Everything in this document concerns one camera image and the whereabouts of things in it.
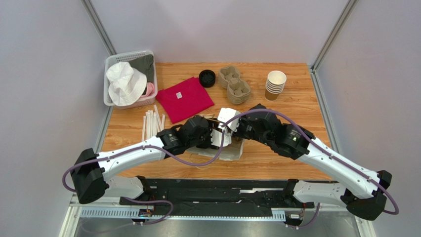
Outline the stack of black cup lids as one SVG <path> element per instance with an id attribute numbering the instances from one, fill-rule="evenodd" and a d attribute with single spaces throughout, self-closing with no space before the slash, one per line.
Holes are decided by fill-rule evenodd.
<path id="1" fill-rule="evenodd" d="M 203 70 L 199 73 L 199 82 L 204 88 L 214 86 L 216 81 L 215 72 L 212 70 Z"/>

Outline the cardboard cup carrier stack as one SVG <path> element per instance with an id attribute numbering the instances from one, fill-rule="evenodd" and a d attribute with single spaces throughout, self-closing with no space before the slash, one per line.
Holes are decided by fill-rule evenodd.
<path id="1" fill-rule="evenodd" d="M 235 66 L 221 68 L 218 73 L 220 85 L 226 89 L 228 100 L 234 104 L 242 104 L 249 100 L 251 88 L 249 84 L 241 79 L 241 72 Z"/>

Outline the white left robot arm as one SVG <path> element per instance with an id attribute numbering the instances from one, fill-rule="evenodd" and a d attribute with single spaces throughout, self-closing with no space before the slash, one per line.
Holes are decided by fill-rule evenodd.
<path id="1" fill-rule="evenodd" d="M 94 202 L 111 188 L 109 180 L 132 167 L 180 155 L 192 147 L 209 148 L 218 123 L 194 116 L 185 124 L 164 129 L 157 135 L 119 150 L 96 153 L 92 148 L 79 155 L 70 175 L 79 203 Z"/>

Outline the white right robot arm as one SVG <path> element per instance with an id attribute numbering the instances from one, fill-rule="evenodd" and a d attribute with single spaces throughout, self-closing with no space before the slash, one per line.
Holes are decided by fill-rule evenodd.
<path id="1" fill-rule="evenodd" d="M 386 213 L 392 175 L 357 165 L 326 146 L 286 115 L 261 104 L 232 118 L 234 135 L 267 145 L 274 153 L 317 168 L 334 182 L 289 180 L 283 196 L 301 203 L 333 204 L 365 220 Z"/>

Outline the stack of paper cups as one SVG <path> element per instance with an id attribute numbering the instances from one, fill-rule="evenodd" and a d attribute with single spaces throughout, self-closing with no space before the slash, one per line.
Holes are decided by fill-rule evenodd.
<path id="1" fill-rule="evenodd" d="M 287 76 L 281 71 L 271 71 L 266 79 L 265 98 L 268 101 L 274 101 L 284 90 Z"/>

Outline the brown paper bag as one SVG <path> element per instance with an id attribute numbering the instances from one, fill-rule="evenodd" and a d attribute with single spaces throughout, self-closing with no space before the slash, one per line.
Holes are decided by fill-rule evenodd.
<path id="1" fill-rule="evenodd" d="M 241 155 L 243 154 L 244 149 L 244 143 L 245 139 L 234 137 L 234 132 L 231 131 L 229 128 L 223 127 L 223 129 L 218 128 L 219 121 L 217 120 L 217 117 L 214 116 L 214 114 L 206 114 L 204 115 L 205 119 L 210 119 L 215 122 L 217 122 L 217 127 L 215 129 L 222 131 L 224 129 L 228 129 L 231 132 L 232 136 L 232 143 L 227 147 L 219 147 L 217 150 L 212 149 L 201 149 L 200 145 L 197 145 L 195 147 L 189 148 L 188 152 L 199 155 L 199 156 L 206 156 L 213 158 L 214 156 L 217 156 L 219 160 L 222 161 L 235 161 L 239 160 Z"/>

